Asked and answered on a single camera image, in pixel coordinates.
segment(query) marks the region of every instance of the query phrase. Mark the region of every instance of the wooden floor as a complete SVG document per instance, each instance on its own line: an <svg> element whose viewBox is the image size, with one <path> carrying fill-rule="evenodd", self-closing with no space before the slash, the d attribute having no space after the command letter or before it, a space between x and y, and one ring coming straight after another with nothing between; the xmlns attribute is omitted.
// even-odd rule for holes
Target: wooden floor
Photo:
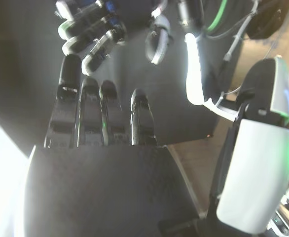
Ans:
<svg viewBox="0 0 289 237"><path fill-rule="evenodd" d="M244 41L231 89L237 88L249 69L257 61L263 59L277 36L278 32L267 40ZM270 53L270 57L276 55L281 55L289 67L289 23L276 48ZM188 177L188 185L195 192L198 208L202 212L206 211L208 207L209 191L217 158L224 143L227 129L231 124L231 122L221 119L213 138L169 146L172 155L181 162Z"/></svg>

